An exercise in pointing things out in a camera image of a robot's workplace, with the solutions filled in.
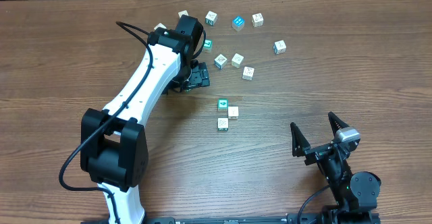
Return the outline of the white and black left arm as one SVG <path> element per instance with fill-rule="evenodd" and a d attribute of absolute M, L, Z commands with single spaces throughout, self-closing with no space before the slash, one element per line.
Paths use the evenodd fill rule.
<path fill-rule="evenodd" d="M 144 42 L 140 65 L 120 93 L 81 121 L 80 167 L 102 191 L 105 223 L 144 223 L 138 185 L 148 164 L 145 125 L 159 97 L 210 84 L 206 63 L 197 57 L 206 39 L 198 19 L 182 15 L 173 30 L 157 28 Z"/>

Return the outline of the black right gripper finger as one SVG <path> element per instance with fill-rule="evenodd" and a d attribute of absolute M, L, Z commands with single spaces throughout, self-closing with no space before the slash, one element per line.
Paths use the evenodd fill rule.
<path fill-rule="evenodd" d="M 334 136 L 340 134 L 340 130 L 348 128 L 349 125 L 342 121 L 334 112 L 328 113 L 329 122 Z"/>
<path fill-rule="evenodd" d="M 311 146 L 294 122 L 290 124 L 290 129 L 292 134 L 292 155 L 294 157 L 303 157 L 305 152 L 311 149 Z"/>

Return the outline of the wooden block yellow side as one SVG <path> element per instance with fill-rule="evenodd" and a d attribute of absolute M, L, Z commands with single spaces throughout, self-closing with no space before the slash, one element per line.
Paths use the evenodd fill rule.
<path fill-rule="evenodd" d="M 252 80 L 254 75 L 254 68 L 253 67 L 244 67 L 243 73 L 242 73 L 242 79 L 244 80 Z"/>

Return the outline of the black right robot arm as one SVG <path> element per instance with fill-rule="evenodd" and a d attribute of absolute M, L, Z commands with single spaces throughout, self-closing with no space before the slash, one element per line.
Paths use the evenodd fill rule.
<path fill-rule="evenodd" d="M 374 173 L 353 173 L 347 162 L 360 143 L 358 130 L 342 121 L 335 113 L 328 113 L 333 132 L 329 143 L 311 147 L 300 128 L 292 122 L 292 155 L 304 157 L 306 165 L 316 164 L 327 185 L 308 197 L 297 214 L 288 214 L 287 221 L 295 223 L 380 223 L 377 208 L 381 180 Z M 327 205 L 318 214 L 305 214 L 307 204 L 326 190 L 331 190 L 335 205 Z"/>

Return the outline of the green top block number 4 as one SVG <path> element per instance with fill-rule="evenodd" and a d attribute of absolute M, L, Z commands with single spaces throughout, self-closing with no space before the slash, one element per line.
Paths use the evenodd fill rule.
<path fill-rule="evenodd" d="M 218 111 L 227 111 L 228 107 L 229 107 L 229 101 L 227 99 L 218 99 L 217 101 Z"/>

